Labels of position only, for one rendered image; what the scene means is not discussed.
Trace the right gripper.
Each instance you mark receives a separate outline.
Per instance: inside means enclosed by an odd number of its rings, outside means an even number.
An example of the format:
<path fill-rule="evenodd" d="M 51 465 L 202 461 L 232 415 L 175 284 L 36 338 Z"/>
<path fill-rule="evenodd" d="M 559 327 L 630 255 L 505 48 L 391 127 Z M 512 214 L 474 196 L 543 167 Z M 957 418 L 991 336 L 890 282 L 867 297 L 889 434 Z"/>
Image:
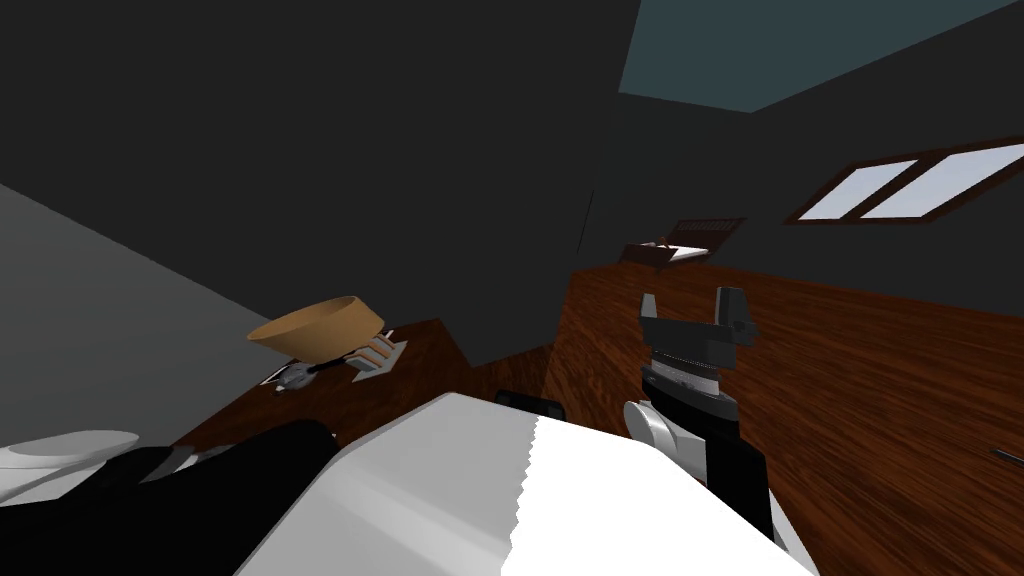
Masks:
<path fill-rule="evenodd" d="M 746 294 L 740 288 L 716 289 L 715 324 L 657 318 L 654 294 L 642 296 L 639 324 L 651 359 L 670 365 L 691 364 L 707 369 L 737 366 L 736 346 L 752 346 L 758 327 L 750 322 Z"/>

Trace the brown wooden table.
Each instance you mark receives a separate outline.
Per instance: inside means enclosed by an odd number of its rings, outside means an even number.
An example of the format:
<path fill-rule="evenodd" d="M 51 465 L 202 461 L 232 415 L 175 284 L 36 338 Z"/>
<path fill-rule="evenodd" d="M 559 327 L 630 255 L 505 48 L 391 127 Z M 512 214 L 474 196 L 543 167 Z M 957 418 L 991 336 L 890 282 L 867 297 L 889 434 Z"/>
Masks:
<path fill-rule="evenodd" d="M 388 373 L 356 382 L 356 371 L 341 363 L 299 390 L 276 395 L 272 385 L 257 385 L 176 443 L 205 450 L 295 419 L 315 419 L 345 445 L 444 393 L 478 393 L 477 377 L 441 320 L 401 326 L 394 336 L 407 347 Z"/>

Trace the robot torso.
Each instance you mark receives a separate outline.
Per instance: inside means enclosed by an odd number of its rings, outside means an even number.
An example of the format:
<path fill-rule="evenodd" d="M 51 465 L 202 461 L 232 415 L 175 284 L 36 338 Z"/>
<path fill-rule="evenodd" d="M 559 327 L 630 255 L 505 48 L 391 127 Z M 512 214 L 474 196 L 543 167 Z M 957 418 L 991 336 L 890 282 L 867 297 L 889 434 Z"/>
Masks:
<path fill-rule="evenodd" d="M 444 394 L 343 449 L 236 576 L 818 576 L 656 448 Z"/>

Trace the tan wooden bowl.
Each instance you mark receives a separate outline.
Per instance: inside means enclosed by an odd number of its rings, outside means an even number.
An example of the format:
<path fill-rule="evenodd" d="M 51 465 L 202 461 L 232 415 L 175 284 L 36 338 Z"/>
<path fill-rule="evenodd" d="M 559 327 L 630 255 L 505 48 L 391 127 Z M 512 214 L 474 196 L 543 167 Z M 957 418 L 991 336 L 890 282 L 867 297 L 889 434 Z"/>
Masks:
<path fill-rule="evenodd" d="M 272 320 L 247 340 L 307 364 L 325 364 L 368 344 L 385 321 L 355 296 L 323 301 Z"/>

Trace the brown framed window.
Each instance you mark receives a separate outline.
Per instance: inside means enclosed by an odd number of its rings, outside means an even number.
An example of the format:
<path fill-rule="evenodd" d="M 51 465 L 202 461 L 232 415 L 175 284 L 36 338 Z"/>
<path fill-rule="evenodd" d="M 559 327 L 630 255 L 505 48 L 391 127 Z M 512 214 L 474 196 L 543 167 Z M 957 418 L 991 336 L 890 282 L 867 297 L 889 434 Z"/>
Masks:
<path fill-rule="evenodd" d="M 785 223 L 930 223 L 1022 173 L 1024 135 L 856 162 L 821 186 Z"/>

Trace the white orange striped flat object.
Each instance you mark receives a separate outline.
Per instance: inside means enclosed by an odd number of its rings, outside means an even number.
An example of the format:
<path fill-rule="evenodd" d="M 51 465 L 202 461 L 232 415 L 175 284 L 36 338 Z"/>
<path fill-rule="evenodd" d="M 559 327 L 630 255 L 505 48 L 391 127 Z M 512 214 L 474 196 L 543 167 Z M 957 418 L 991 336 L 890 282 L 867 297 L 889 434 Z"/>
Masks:
<path fill-rule="evenodd" d="M 392 331 L 381 332 L 365 346 L 344 357 L 347 365 L 356 369 L 353 382 L 390 372 L 407 348 L 408 341 L 394 341 Z"/>

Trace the dark wooden bed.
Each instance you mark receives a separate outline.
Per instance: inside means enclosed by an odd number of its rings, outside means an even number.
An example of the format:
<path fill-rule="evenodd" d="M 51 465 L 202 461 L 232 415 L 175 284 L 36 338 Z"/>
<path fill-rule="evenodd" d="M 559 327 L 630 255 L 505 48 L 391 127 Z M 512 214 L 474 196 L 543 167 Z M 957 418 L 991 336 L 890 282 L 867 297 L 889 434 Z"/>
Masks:
<path fill-rule="evenodd" d="M 742 225 L 745 218 L 679 220 L 656 241 L 627 244 L 618 262 L 652 268 L 656 273 L 706 261 Z"/>

